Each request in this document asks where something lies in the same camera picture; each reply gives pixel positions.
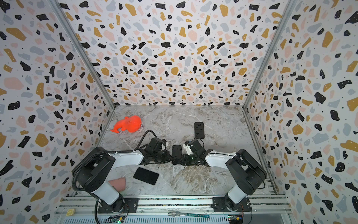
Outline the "black phone case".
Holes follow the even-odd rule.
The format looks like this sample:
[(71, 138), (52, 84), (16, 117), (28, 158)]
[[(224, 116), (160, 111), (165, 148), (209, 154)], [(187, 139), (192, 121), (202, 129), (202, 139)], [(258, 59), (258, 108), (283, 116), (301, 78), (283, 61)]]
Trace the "black phone case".
[(172, 164), (179, 165), (182, 159), (182, 146), (181, 145), (173, 145), (172, 146)]

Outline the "black phone case camera cutout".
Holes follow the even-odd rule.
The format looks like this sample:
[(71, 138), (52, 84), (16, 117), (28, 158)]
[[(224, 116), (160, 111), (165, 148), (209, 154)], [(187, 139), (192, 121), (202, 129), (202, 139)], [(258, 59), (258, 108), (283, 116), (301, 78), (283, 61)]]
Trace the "black phone case camera cutout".
[(196, 139), (204, 139), (205, 138), (205, 130), (203, 122), (195, 122), (194, 123), (194, 137)]

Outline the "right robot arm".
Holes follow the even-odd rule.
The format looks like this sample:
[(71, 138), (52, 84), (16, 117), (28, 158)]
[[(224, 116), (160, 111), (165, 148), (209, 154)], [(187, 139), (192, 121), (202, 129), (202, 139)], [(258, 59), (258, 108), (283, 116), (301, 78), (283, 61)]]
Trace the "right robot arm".
[(183, 144), (185, 152), (181, 165), (203, 165), (227, 169), (235, 185), (225, 195), (227, 207), (238, 205), (246, 196), (251, 196), (265, 182), (267, 173), (264, 168), (248, 153), (241, 149), (236, 153), (225, 154), (215, 150), (206, 150), (197, 139)]

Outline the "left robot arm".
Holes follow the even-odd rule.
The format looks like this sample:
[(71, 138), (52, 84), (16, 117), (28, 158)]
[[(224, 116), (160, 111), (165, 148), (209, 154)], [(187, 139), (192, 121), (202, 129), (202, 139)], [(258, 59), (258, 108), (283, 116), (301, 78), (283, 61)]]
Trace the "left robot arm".
[(135, 150), (110, 151), (96, 147), (72, 171), (72, 188), (85, 191), (109, 206), (121, 206), (122, 195), (109, 183), (109, 174), (120, 167), (164, 164), (172, 160), (164, 139), (152, 138)]

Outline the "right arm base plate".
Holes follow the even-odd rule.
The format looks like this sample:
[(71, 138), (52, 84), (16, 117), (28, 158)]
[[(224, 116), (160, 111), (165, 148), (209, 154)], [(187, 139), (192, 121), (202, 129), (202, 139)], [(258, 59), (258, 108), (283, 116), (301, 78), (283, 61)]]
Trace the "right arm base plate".
[(245, 197), (239, 203), (232, 202), (229, 197), (214, 197), (211, 205), (214, 212), (250, 212), (250, 200)]

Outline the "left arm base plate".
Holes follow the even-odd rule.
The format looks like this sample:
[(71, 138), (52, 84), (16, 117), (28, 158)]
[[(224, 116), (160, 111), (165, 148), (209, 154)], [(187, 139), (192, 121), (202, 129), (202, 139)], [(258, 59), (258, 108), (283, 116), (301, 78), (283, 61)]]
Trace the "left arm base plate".
[(136, 213), (139, 204), (139, 198), (120, 197), (112, 205), (108, 205), (106, 202), (100, 202), (100, 204), (101, 206), (98, 208), (99, 214)]

